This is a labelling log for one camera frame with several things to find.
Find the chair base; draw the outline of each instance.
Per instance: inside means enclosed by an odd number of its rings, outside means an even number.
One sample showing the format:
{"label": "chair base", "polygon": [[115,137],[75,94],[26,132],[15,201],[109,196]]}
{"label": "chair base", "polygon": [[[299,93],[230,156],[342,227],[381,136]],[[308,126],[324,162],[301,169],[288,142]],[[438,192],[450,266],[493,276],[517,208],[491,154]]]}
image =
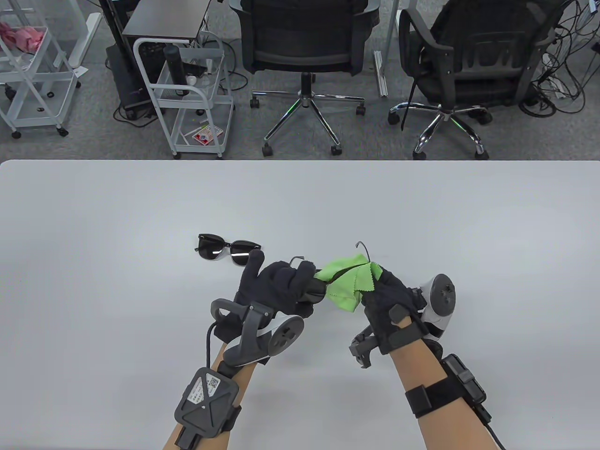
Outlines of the chair base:
{"label": "chair base", "polygon": [[436,132],[438,126],[442,122],[452,122],[458,128],[463,130],[465,133],[469,135],[471,140],[475,143],[475,159],[479,161],[485,161],[490,159],[488,152],[485,150],[485,146],[481,141],[479,135],[475,132],[473,128],[467,123],[465,123],[462,119],[458,117],[458,114],[462,113],[477,113],[478,120],[481,117],[480,123],[489,123],[491,121],[491,115],[489,111],[483,106],[471,106],[463,109],[455,109],[453,111],[444,111],[442,110],[442,106],[428,106],[421,103],[408,103],[403,102],[399,103],[396,106],[390,108],[388,113],[388,123],[390,125],[396,125],[400,123],[400,116],[398,114],[399,111],[403,111],[406,108],[418,110],[418,111],[426,111],[436,115],[433,119],[433,122],[429,124],[429,126],[421,133],[419,139],[415,145],[415,149],[413,150],[413,159],[422,161],[427,159],[427,155],[423,151],[423,147],[427,145],[427,143],[431,140],[433,133]]}
{"label": "chair base", "polygon": [[264,144],[262,148],[262,153],[264,157],[273,156],[273,148],[271,147],[269,141],[273,138],[273,136],[282,128],[282,126],[288,121],[290,117],[300,108],[310,108],[313,113],[317,116],[317,119],[327,131],[327,134],[333,141],[333,145],[331,146],[331,154],[333,156],[341,155],[342,147],[341,142],[338,139],[337,135],[331,129],[321,111],[317,107],[315,100],[324,100],[324,101],[343,101],[343,102],[351,102],[358,103],[356,107],[356,115],[364,116],[365,115],[365,99],[362,97],[350,97],[346,95],[329,95],[329,94],[315,94],[312,90],[312,84],[315,80],[314,74],[311,73],[302,73],[302,88],[298,92],[281,92],[281,91],[252,91],[252,99],[250,100],[251,108],[260,107],[260,101],[258,97],[279,97],[279,98],[289,98],[296,99],[294,104],[287,110],[287,112],[279,119],[279,122],[271,128],[271,130],[266,134],[264,138]]}

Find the white table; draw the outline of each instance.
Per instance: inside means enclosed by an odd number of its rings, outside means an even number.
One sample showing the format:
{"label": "white table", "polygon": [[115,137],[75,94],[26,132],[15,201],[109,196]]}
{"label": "white table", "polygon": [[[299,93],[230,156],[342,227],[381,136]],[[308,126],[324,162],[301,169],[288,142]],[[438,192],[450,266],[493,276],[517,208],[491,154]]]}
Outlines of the white table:
{"label": "white table", "polygon": [[[162,448],[242,271],[201,259],[200,232],[317,266],[362,240],[409,286],[447,273],[442,343],[505,446],[597,448],[599,211],[594,162],[9,161],[0,448]],[[391,360],[348,351],[365,325],[318,305],[255,373],[231,450],[424,448]]]}

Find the black glove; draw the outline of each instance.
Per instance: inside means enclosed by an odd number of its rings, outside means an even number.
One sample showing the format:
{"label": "black glove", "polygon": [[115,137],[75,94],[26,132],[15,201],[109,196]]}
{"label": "black glove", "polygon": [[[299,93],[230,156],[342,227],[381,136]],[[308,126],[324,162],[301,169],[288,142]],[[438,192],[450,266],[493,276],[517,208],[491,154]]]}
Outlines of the black glove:
{"label": "black glove", "polygon": [[[279,261],[268,265],[261,272],[263,262],[265,254],[261,250],[250,252],[233,301],[244,306],[253,302],[260,303],[274,309],[276,313],[280,311],[303,318],[309,317],[313,313],[312,303],[299,301],[314,278],[314,264],[302,261],[298,269],[294,269],[289,263]],[[228,314],[216,325],[215,336],[225,343],[230,343],[242,334],[242,325],[242,320],[237,315]]]}
{"label": "black glove", "polygon": [[[418,313],[419,310],[427,306],[425,299],[414,295],[412,289],[407,288],[402,281],[386,269],[383,269],[379,280],[373,281],[375,290],[362,294],[362,304],[365,306],[365,315],[369,319],[373,335],[379,341],[381,354],[387,355],[390,351],[398,348],[398,344],[394,343],[394,339],[390,342],[390,337],[398,331],[408,330],[412,327],[411,330],[418,328],[417,331],[422,335],[426,335],[427,328],[421,322]],[[400,329],[392,323],[389,312],[396,305],[400,305],[405,309],[415,325]]]}

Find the person's left hand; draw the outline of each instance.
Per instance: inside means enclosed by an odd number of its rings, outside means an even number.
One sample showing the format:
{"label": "person's left hand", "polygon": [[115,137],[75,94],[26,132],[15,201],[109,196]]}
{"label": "person's left hand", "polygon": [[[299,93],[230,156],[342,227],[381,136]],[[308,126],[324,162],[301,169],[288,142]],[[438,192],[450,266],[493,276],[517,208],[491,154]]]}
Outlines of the person's left hand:
{"label": "person's left hand", "polygon": [[[265,254],[253,250],[242,273],[239,289],[234,302],[248,306],[260,303],[275,312],[297,314],[303,318],[313,313],[311,303],[300,302],[306,293],[316,268],[310,261],[302,261],[297,269],[284,261],[274,262],[262,271]],[[234,314],[228,314],[215,327],[215,336],[225,343],[242,334],[242,321]]]}

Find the green microfiber cloth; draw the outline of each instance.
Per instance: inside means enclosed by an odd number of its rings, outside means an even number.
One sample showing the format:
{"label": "green microfiber cloth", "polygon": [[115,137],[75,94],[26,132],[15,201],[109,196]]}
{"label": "green microfiber cloth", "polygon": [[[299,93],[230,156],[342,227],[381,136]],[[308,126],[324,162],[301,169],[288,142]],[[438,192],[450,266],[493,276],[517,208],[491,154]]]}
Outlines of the green microfiber cloth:
{"label": "green microfiber cloth", "polygon": [[314,277],[328,283],[326,296],[338,308],[353,313],[361,302],[362,292],[375,290],[373,279],[378,280],[382,272],[381,267],[359,254],[333,261]]}

